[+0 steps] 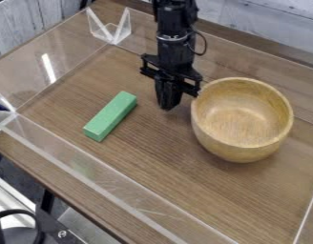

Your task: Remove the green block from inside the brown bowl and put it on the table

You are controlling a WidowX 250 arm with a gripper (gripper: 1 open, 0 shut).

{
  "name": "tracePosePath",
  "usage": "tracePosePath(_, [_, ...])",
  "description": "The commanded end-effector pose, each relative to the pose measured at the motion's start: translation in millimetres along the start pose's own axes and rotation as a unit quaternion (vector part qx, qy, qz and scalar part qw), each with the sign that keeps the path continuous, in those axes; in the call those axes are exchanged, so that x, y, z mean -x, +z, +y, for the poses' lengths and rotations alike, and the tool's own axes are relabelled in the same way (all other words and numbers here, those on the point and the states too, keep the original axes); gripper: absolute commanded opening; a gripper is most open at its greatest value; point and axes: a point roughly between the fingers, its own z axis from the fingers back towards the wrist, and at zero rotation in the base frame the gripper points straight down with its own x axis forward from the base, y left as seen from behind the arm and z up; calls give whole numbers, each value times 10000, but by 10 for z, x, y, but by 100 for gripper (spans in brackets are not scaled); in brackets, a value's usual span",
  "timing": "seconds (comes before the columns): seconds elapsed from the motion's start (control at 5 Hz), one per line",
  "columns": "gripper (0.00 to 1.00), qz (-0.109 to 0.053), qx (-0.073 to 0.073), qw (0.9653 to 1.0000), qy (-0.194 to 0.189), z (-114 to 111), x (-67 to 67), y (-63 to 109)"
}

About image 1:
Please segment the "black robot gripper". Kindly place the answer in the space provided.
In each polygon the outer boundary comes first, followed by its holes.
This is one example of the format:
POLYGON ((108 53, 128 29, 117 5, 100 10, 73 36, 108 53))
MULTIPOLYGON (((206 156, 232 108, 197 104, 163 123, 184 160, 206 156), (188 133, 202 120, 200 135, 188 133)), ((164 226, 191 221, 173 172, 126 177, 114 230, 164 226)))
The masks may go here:
POLYGON ((202 76, 193 69, 195 34, 180 38, 156 36, 157 54, 141 55, 141 74, 155 80, 157 104, 161 110, 171 110, 181 99, 181 93, 196 97, 202 76))

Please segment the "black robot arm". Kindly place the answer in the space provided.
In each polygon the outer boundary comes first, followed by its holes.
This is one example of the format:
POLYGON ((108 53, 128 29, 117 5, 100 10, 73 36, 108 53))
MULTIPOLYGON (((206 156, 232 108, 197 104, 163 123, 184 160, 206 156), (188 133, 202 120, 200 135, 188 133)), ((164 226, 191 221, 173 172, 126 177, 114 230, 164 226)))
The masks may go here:
POLYGON ((168 111, 179 103, 181 94, 196 97, 202 75, 193 68, 197 7, 195 0, 152 0, 153 20, 157 24, 157 53, 141 55, 140 73, 153 79, 159 107, 168 111))

